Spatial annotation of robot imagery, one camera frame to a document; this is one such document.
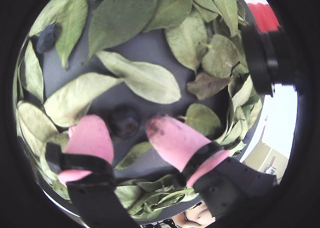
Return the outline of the pink padded gripper finger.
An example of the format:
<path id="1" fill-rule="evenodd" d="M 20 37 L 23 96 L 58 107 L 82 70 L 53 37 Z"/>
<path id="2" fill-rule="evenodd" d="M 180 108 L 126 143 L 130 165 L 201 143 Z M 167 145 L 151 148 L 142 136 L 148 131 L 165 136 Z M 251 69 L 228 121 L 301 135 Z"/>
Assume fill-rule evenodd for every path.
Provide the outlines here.
<path id="1" fill-rule="evenodd" d="M 170 116 L 154 116 L 146 134 L 160 157 L 175 167 L 183 184 L 194 189 L 211 215 L 225 217 L 259 206 L 278 185 L 230 156 L 230 151 Z"/>
<path id="2" fill-rule="evenodd" d="M 115 194 L 114 147 L 104 120 L 86 115 L 68 134 L 65 152 L 56 143 L 46 144 L 45 160 L 84 223 L 90 228 L 139 227 Z"/>

